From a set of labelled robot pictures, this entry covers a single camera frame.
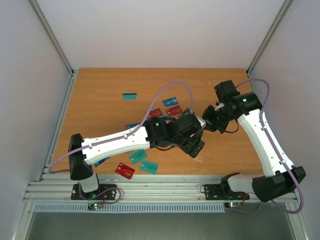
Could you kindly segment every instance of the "red card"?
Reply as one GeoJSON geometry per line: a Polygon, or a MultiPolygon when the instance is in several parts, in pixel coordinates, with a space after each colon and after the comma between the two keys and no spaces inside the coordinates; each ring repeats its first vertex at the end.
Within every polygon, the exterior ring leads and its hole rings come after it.
{"type": "Polygon", "coordinates": [[[119,166],[116,168],[115,172],[125,177],[126,179],[131,179],[135,170],[120,162],[119,166]]]}
{"type": "Polygon", "coordinates": [[[157,108],[157,109],[149,112],[148,119],[151,119],[153,117],[160,117],[162,115],[163,114],[162,114],[162,111],[160,110],[160,108],[157,108]]]}
{"type": "Polygon", "coordinates": [[[170,108],[166,109],[166,112],[170,117],[172,117],[172,116],[181,114],[182,113],[182,109],[178,105],[178,106],[173,106],[173,107],[170,107],[170,108]]]}

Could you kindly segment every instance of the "white panel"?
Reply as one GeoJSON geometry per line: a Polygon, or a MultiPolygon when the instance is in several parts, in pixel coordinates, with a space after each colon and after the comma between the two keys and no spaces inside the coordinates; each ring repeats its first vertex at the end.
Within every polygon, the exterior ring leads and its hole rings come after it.
{"type": "Polygon", "coordinates": [[[0,239],[43,165],[68,73],[27,0],[0,1],[0,239]]]}
{"type": "Polygon", "coordinates": [[[38,0],[79,67],[247,68],[283,0],[38,0]]]}
{"type": "MultiPolygon", "coordinates": [[[[269,81],[266,117],[274,135],[306,178],[304,216],[319,239],[320,191],[320,1],[294,1],[252,77],[269,81]]],[[[254,84],[263,99],[265,86],[254,84]]]]}

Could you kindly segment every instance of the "wooden tabletop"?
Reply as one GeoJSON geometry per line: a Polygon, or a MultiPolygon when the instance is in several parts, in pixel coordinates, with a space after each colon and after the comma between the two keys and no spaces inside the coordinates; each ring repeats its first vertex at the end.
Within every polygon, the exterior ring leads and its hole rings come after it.
{"type": "MultiPolygon", "coordinates": [[[[215,105],[217,96],[214,86],[229,79],[238,84],[247,79],[246,71],[209,68],[81,68],[58,139],[54,161],[67,152],[73,134],[80,133],[83,138],[94,138],[123,131],[127,124],[139,123],[158,91],[171,82],[181,81],[191,88],[194,112],[201,116],[208,105],[215,105]],[[122,94],[126,92],[137,93],[137,99],[122,100],[122,94]]],[[[251,91],[249,84],[238,90],[241,93],[251,91]]],[[[181,85],[175,85],[160,96],[153,108],[160,108],[166,114],[162,100],[172,97],[177,98],[183,110],[190,107],[187,90],[181,85]]],[[[232,131],[236,127],[232,122],[227,130],[232,131]]],[[[145,160],[158,164],[157,174],[262,173],[258,155],[241,127],[234,134],[205,131],[202,140],[205,146],[196,159],[176,147],[169,151],[147,149],[148,157],[145,160]]],[[[134,174],[146,174],[139,170],[140,163],[131,163],[129,155],[122,153],[112,156],[96,167],[95,172],[114,174],[122,162],[134,168],[134,174]]],[[[53,170],[66,168],[69,168],[68,158],[53,170]]]]}

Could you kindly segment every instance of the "metal grille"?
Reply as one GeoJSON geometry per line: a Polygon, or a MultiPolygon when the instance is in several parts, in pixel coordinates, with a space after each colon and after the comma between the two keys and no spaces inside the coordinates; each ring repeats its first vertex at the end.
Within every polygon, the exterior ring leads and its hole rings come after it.
{"type": "Polygon", "coordinates": [[[87,203],[37,203],[35,212],[56,213],[224,213],[223,203],[116,203],[89,210],[87,203]]]}

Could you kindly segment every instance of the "green card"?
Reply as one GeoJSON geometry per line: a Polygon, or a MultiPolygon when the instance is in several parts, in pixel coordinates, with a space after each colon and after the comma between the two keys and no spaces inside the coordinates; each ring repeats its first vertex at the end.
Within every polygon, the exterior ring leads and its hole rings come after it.
{"type": "Polygon", "coordinates": [[[129,156],[129,158],[133,164],[140,162],[141,160],[145,159],[146,157],[148,157],[148,154],[143,149],[138,150],[129,156]]]}
{"type": "Polygon", "coordinates": [[[150,174],[157,174],[158,164],[143,160],[141,162],[140,170],[150,174]]]}

